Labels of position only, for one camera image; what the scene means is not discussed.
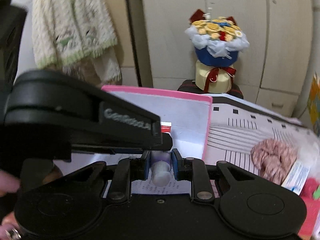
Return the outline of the person's hand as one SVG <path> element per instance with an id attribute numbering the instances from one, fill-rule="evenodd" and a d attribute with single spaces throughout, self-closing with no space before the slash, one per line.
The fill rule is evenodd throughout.
<path id="1" fill-rule="evenodd" d="M 18 229 L 14 209 L 20 180 L 1 170 L 1 239 L 9 239 L 7 232 Z"/>

